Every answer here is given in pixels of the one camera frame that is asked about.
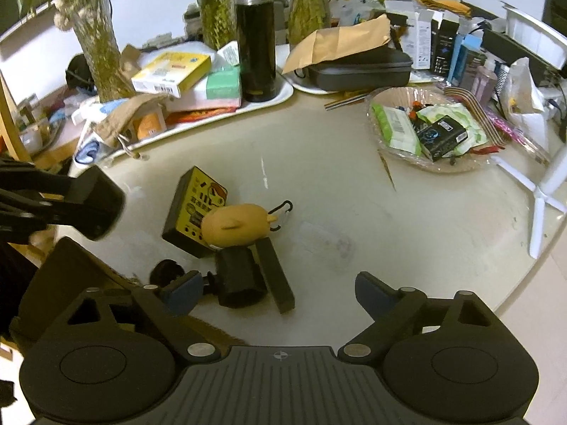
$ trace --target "yellow box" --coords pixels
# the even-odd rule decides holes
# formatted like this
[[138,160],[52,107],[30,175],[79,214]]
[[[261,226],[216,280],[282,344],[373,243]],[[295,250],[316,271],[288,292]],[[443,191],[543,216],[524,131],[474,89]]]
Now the yellow box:
[[132,78],[134,89],[141,93],[169,93],[181,98],[211,70],[206,54],[164,52]]

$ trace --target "orange toy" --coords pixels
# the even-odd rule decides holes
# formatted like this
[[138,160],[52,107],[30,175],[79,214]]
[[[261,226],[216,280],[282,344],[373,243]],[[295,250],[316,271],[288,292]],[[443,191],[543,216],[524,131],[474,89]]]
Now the orange toy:
[[278,220],[262,206],[240,204],[210,211],[201,222],[203,239],[212,248],[249,246],[270,233],[270,224]]

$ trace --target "round table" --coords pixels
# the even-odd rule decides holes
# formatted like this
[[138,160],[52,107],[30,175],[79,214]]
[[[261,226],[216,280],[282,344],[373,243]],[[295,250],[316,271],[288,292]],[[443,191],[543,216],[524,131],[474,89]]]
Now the round table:
[[[161,238],[179,178],[196,165],[228,189],[228,204],[294,204],[271,239],[296,308],[279,314],[268,296],[233,310],[207,297],[191,313],[233,336],[254,345],[337,349],[372,323],[354,295],[362,270],[436,298],[468,289],[497,308],[535,262],[528,255],[531,194],[495,165],[449,176],[388,158],[394,188],[365,105],[325,112],[328,101],[296,93],[273,109],[143,147],[147,161],[120,157],[105,169],[127,195],[113,231],[96,242],[71,227],[59,236],[143,283],[166,258],[185,270],[214,271],[211,258],[198,260]],[[543,174],[521,149],[501,156],[533,180]],[[565,186],[556,197],[567,201]],[[556,214],[546,212],[544,247],[562,224]]]

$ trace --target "white box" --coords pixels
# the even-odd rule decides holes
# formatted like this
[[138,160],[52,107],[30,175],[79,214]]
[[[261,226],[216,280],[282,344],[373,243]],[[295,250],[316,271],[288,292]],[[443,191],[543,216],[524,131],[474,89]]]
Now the white box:
[[209,55],[193,52],[161,53],[132,77],[132,86],[141,93],[169,93],[177,98],[211,70]]
[[430,9],[416,11],[411,1],[387,0],[386,11],[407,16],[408,26],[400,37],[402,50],[413,59],[413,69],[431,67],[431,21],[434,12]]

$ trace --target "black thermos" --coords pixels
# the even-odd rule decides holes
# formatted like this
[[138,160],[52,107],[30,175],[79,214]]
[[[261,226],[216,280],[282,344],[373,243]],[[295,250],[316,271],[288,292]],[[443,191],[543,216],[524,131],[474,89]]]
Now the black thermos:
[[235,0],[236,38],[244,99],[265,102],[276,91],[274,0]]

